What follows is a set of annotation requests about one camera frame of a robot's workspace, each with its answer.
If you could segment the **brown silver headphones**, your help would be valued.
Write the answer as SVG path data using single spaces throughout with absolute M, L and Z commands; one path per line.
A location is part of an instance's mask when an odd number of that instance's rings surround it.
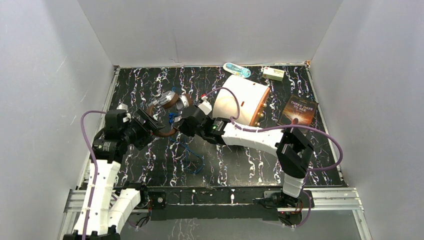
M 193 100 L 188 93 L 178 94 L 175 91 L 168 90 L 148 104 L 147 114 L 153 117 L 156 107 L 167 110 L 169 114 L 172 111 L 174 111 L 173 113 L 180 113 L 193 104 Z

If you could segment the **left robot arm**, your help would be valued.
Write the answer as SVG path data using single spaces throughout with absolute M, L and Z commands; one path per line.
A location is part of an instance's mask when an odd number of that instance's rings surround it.
M 90 111 L 81 116 L 81 132 L 90 153 L 89 177 L 79 217 L 64 240 L 119 240 L 132 210 L 150 202 L 145 185 L 128 183 L 111 203 L 115 179 L 128 147 L 142 150 L 153 141 L 154 133 L 164 128 L 143 109 L 136 113 L 138 117 L 131 116 L 124 104 L 103 112 L 104 127 L 92 141 L 84 124 Z

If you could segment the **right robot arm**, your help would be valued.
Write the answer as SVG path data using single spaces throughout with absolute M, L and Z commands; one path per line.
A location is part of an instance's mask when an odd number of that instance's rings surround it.
M 199 136 L 210 144 L 253 148 L 275 156 L 284 173 L 282 190 L 256 202 L 266 208 L 295 208 L 301 201 L 314 147 L 298 128 L 250 128 L 238 125 L 233 117 L 212 118 L 197 106 L 184 109 L 173 127 L 186 136 Z

